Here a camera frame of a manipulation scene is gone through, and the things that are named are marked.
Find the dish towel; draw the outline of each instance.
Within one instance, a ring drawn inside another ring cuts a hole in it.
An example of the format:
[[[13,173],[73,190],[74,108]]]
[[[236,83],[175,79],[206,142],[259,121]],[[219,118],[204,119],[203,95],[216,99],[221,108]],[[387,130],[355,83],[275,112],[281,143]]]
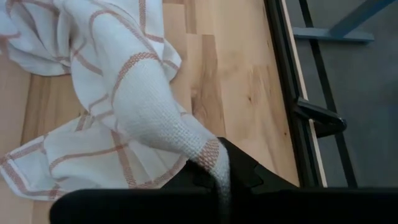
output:
[[[0,0],[0,51],[31,73],[71,73],[87,110],[0,160],[15,194],[156,189],[191,159],[229,198],[226,149],[172,96],[181,59],[162,0]]]

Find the blue metal bar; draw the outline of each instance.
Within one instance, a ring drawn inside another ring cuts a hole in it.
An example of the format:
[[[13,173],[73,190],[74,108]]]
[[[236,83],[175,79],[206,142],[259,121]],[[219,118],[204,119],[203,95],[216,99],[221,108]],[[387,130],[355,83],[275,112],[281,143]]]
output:
[[[344,37],[394,1],[395,0],[366,0],[344,19],[340,20],[339,23],[334,25],[330,29],[330,36]]]
[[[352,31],[349,34],[341,37],[331,35],[329,29],[293,27],[293,34],[296,39],[355,41],[364,43],[374,41],[372,34],[360,31]]]

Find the gray floor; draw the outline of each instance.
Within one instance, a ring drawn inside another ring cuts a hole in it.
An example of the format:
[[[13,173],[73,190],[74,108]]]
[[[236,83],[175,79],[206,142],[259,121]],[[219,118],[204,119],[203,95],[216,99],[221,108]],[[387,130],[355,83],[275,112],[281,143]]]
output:
[[[315,27],[328,28],[364,0],[307,0]],[[299,0],[287,0],[295,27],[305,27]],[[345,140],[359,186],[398,186],[398,2],[366,21],[368,45],[320,42]],[[312,51],[296,40],[309,100],[326,107]],[[319,139],[329,186],[345,186],[334,137]]]

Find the wooden countertop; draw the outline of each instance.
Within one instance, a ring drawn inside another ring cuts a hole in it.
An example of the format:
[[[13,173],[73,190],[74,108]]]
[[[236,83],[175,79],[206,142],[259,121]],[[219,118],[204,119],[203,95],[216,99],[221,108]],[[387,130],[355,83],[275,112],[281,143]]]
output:
[[[167,40],[183,58],[178,101],[210,131],[298,185],[263,0],[164,0]],[[0,57],[0,153],[83,112],[70,76],[30,76]],[[1,223],[47,223],[50,202],[15,196],[0,178]]]

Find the black clip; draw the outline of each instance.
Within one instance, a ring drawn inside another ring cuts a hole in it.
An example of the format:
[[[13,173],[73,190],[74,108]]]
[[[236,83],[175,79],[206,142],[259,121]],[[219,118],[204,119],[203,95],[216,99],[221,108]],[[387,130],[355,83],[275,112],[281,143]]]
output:
[[[303,119],[314,120],[317,138],[341,133],[347,128],[346,120],[341,118],[340,115],[315,106],[301,97],[295,100],[294,111]]]

